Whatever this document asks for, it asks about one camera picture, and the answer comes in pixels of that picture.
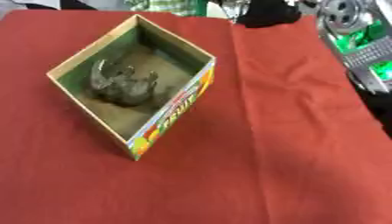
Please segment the cardboard edge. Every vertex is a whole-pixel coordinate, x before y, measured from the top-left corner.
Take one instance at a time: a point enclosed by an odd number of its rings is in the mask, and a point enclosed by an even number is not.
[[[152,22],[151,22],[150,20],[148,20],[146,17],[143,17],[142,15],[139,15],[139,14],[136,14],[135,16],[136,16],[138,19],[142,19],[145,23],[147,23],[147,24],[153,26],[155,29],[158,29],[158,30],[160,30],[161,32],[165,32],[165,33],[167,33],[168,35],[171,35],[171,36],[173,36],[173,37],[176,38],[176,39],[180,39],[181,41],[183,41],[184,43],[188,44],[189,46],[191,46],[191,47],[194,48],[195,50],[197,50],[197,51],[199,51],[199,52],[201,52],[201,53],[204,53],[207,57],[209,57],[209,58],[215,58],[211,53],[207,52],[206,50],[201,49],[200,47],[198,47],[198,46],[195,45],[194,43],[190,42],[189,40],[186,40],[185,38],[182,38],[182,37],[180,37],[179,35],[177,35],[177,34],[171,32],[171,31],[168,31],[168,30],[166,30],[165,28],[160,27],[160,26],[157,25],[157,24],[152,23]]]
[[[68,58],[67,60],[50,70],[47,75],[58,79],[62,75],[77,67],[81,62],[85,61],[89,57],[93,56],[94,54],[105,48],[107,45],[118,39],[118,37],[122,36],[125,32],[135,27],[136,25],[137,15],[133,15],[102,37],[98,38],[92,44],[86,46],[85,48],[74,54],[72,57]]]
[[[97,115],[95,115],[91,110],[89,110],[83,103],[81,103],[78,99],[76,99],[72,94],[70,94],[61,84],[55,80],[53,77],[49,76],[51,81],[60,88],[73,102],[75,102],[79,107],[83,109],[85,113],[88,113],[93,119],[95,119],[102,127],[109,132],[116,140],[120,141],[123,144],[126,144],[127,141],[123,139],[120,135],[118,135],[115,131],[113,131],[103,120],[101,120]]]
[[[157,123],[157,121],[167,112],[166,110],[173,104],[174,99],[178,99],[179,96],[192,87],[194,83],[199,80],[208,70],[215,68],[216,66],[216,58],[212,57],[204,66],[201,68],[196,75],[194,75],[182,88],[178,93],[176,93],[160,110],[158,110],[134,135],[132,135],[129,139],[126,140],[126,148],[128,153],[137,161],[140,159],[141,155],[138,157],[132,153],[131,143],[140,136],[141,133],[145,133],[152,125]]]

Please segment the green object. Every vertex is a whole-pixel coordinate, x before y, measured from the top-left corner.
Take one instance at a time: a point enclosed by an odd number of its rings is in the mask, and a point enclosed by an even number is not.
[[[385,36],[385,28],[382,21],[376,20],[363,30],[356,31],[347,35],[337,35],[333,43],[341,53],[351,53],[362,49],[374,40]]]
[[[124,0],[131,11],[168,11],[182,17],[207,15],[207,0]]]
[[[392,61],[373,64],[370,69],[383,81],[392,79]]]

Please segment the fruit box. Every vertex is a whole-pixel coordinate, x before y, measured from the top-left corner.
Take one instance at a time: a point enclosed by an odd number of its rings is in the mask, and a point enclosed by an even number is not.
[[[99,59],[132,65],[133,75],[155,71],[157,85],[151,99],[124,107],[92,97],[88,77]],[[213,82],[214,65],[213,55],[134,15],[47,75],[138,160]]]

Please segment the black object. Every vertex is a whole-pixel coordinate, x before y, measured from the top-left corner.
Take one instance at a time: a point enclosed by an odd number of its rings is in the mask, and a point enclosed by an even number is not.
[[[290,24],[301,18],[298,6],[289,6],[284,0],[251,0],[248,12],[238,17],[237,23],[248,28]]]
[[[52,7],[44,6],[36,3],[27,3],[27,9],[29,10],[56,10]],[[60,8],[62,10],[95,10],[95,8],[79,2],[78,0],[61,0]]]
[[[368,91],[360,89],[351,80],[350,82],[367,109],[382,124],[385,133],[392,138],[392,94],[370,94]]]

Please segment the red tablecloth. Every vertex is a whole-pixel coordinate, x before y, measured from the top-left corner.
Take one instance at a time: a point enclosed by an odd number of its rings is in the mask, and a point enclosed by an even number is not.
[[[218,64],[191,111],[127,159],[45,73],[129,15],[0,22],[0,223],[392,223],[392,143],[311,17],[247,30],[144,14]]]

